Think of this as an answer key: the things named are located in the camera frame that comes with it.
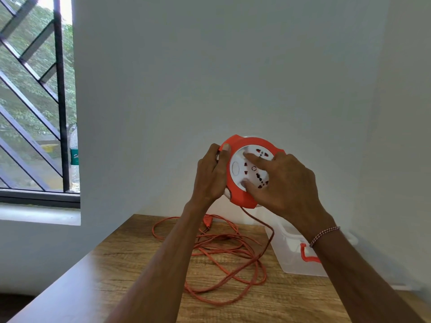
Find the red plastic casing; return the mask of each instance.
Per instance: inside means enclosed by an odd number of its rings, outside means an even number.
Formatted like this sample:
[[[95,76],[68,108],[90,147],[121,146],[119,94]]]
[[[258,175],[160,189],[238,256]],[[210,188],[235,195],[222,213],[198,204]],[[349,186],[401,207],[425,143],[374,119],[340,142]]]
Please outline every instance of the red plastic casing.
[[[259,137],[241,137],[239,135],[233,135],[232,137],[229,137],[219,148],[219,151],[222,150],[223,145],[228,143],[231,146],[231,157],[234,155],[240,148],[247,146],[247,145],[259,145],[262,147],[265,147],[268,151],[270,151],[273,155],[282,152],[284,150],[279,149],[272,145],[267,140],[264,140]],[[230,168],[229,165],[231,163],[231,158],[229,158],[226,172],[227,172],[227,187],[229,188],[231,192],[231,202],[235,205],[244,207],[244,208],[255,208],[257,206],[257,202],[254,200],[253,196],[249,193],[245,192],[244,190],[240,189],[233,181],[231,175],[230,175]]]

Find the transparent plastic box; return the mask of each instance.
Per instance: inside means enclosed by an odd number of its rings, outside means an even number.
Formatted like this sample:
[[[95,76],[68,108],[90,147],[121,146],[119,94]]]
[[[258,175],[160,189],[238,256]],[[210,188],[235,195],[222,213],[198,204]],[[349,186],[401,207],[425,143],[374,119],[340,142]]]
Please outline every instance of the transparent plastic box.
[[[275,233],[271,245],[284,272],[328,276],[308,241],[288,221],[264,207],[260,207],[256,211],[256,217],[274,228]],[[265,230],[269,238],[272,231],[267,227]],[[352,245],[358,244],[358,239],[351,233],[345,231],[342,233]]]

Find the window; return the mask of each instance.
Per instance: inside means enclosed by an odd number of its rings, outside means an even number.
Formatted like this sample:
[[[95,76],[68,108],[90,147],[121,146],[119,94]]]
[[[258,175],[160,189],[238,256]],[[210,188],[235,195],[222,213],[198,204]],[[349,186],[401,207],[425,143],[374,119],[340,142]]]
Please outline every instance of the window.
[[[0,3],[0,201],[78,203],[71,0]]]

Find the braided bracelet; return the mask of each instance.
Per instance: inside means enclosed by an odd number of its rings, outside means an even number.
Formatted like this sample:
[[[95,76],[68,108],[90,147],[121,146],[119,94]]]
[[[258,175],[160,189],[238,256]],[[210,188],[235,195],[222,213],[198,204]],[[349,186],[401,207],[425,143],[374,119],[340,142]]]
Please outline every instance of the braided bracelet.
[[[331,231],[335,231],[335,230],[340,230],[340,228],[341,228],[341,227],[332,227],[332,228],[328,228],[328,229],[325,229],[325,230],[321,231],[321,232],[320,232],[320,233],[318,233],[318,234],[317,234],[317,236],[316,236],[316,237],[314,237],[314,239],[311,241],[311,243],[310,243],[310,247],[313,247],[313,246],[314,246],[314,244],[316,243],[316,241],[317,241],[320,237],[322,237],[325,233],[328,233],[328,232],[331,232]]]

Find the sky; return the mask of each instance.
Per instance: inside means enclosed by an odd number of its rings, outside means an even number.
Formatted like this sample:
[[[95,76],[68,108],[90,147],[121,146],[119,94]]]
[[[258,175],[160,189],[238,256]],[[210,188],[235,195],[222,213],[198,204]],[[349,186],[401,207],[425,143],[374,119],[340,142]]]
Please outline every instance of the sky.
[[[50,10],[54,8],[53,0],[39,0],[37,4]],[[72,0],[60,0],[60,9],[63,21],[72,24]]]

